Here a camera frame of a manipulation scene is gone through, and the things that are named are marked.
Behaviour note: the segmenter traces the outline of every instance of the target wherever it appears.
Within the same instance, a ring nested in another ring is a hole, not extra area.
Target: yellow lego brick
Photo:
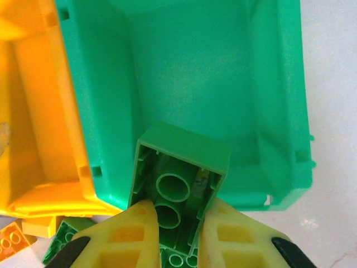
[[[75,234],[90,241],[71,268],[160,268],[155,208],[143,200],[124,212]]]
[[[199,268],[290,268],[271,239],[289,238],[216,198],[199,238]]]
[[[32,245],[36,240],[36,237],[22,233],[20,219],[4,227],[0,231],[0,262]]]
[[[41,217],[22,220],[22,232],[25,235],[51,238],[60,227],[64,217]]]

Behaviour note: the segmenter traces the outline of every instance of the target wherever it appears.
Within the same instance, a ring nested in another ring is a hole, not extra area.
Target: green plastic bin
[[[299,0],[56,0],[97,196],[126,209],[164,121],[234,148],[219,197],[285,209],[312,183]]]

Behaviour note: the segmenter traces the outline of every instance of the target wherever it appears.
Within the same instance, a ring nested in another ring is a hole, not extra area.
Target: green toy block
[[[74,234],[93,225],[95,225],[95,222],[88,218],[68,217],[63,219],[42,263],[47,265],[71,241]]]
[[[191,256],[230,154],[225,144],[161,122],[138,140],[129,206],[153,201],[162,247]]]
[[[161,248],[161,266],[162,268],[196,268],[197,267],[197,249],[195,248],[190,257],[175,252],[168,248]]]

